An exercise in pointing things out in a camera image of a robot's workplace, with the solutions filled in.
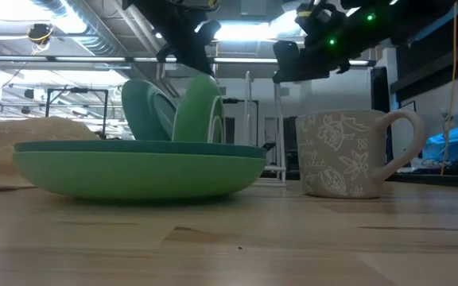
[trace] table surface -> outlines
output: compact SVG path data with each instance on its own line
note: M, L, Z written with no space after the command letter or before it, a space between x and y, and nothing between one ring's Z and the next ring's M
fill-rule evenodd
M133 206L0 192L0 285L458 285L458 188L385 189Z

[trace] white mug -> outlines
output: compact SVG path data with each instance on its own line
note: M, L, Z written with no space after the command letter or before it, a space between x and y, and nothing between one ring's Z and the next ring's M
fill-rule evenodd
M406 152L386 164L386 128L406 118L414 128ZM301 184L307 195L378 198L382 182L425 146L423 120L413 111L331 110L297 118Z

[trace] wooden table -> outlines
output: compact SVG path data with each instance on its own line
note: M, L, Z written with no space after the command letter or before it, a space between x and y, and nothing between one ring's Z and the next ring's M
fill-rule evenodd
M458 188L109 206L0 192L0 285L458 285Z

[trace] beige cloth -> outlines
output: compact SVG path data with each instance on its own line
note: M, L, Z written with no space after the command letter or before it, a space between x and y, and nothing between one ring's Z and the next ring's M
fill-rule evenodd
M83 123L64 118L33 118L0 122L0 186L30 186L12 162L14 144L47 140L97 140Z

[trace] green plate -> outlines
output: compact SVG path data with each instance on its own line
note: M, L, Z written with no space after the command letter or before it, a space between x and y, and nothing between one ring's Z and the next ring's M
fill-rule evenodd
M19 152L14 163L35 186L85 199L193 199L249 187L266 159L207 155Z
M198 154L233 157L266 158L263 148L209 143L95 140L95 141L35 141L19 143L15 152L124 152L161 154Z
M176 107L152 83L127 81L122 89L122 103L135 139L171 141Z
M173 141L225 142L225 117L220 89L209 75L192 80L178 105Z

